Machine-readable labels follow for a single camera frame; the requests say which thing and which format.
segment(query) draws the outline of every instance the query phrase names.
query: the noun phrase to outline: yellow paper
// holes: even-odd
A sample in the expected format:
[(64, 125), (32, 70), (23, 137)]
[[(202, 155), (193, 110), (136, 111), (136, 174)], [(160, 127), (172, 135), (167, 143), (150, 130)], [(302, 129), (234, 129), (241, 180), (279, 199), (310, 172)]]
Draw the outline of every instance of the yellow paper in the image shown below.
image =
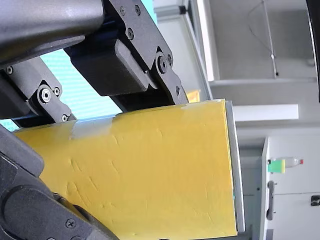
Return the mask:
[(44, 158), (44, 183), (120, 240), (237, 234), (224, 100), (16, 135)]

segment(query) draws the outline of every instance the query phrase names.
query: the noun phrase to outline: white wall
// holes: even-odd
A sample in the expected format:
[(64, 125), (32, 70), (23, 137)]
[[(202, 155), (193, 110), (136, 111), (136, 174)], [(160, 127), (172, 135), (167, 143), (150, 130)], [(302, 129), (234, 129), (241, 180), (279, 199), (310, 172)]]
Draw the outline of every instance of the white wall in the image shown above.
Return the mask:
[(220, 79), (315, 77), (305, 0), (211, 0)]
[(299, 120), (286, 121), (286, 123), (320, 122), (320, 103), (316, 81), (219, 85), (212, 86), (211, 91), (214, 98), (225, 98), (232, 101), (235, 106), (298, 104)]

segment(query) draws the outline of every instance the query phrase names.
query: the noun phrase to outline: cabinet door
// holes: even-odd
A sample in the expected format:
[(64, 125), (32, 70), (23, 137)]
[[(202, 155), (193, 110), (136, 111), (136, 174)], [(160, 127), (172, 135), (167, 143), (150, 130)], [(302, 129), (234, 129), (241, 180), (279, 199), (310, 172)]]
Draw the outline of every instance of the cabinet door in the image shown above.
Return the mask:
[(320, 206), (311, 206), (311, 196), (320, 193), (282, 194), (274, 196), (275, 214), (268, 222), (274, 229), (273, 240), (319, 239)]
[(270, 157), (298, 157), (303, 165), (287, 168), (285, 174), (274, 173), (270, 180), (278, 183), (276, 194), (320, 192), (320, 135), (287, 135), (270, 137)]

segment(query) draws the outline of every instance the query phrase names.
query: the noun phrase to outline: dark gray arm segment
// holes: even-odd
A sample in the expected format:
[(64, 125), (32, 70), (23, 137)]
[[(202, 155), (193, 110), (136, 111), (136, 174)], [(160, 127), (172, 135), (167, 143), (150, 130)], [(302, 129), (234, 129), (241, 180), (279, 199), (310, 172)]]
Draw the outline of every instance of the dark gray arm segment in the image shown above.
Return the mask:
[(0, 7), (0, 68), (65, 48), (97, 30), (104, 21), (102, 0), (3, 0)]

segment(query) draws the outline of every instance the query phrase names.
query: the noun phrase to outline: yellow folder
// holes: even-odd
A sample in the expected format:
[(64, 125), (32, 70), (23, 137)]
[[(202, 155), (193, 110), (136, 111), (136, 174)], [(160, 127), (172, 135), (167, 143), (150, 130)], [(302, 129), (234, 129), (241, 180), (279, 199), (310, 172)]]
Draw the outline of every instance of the yellow folder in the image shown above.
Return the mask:
[(158, 107), (15, 133), (40, 178), (120, 240), (237, 234), (225, 101)]

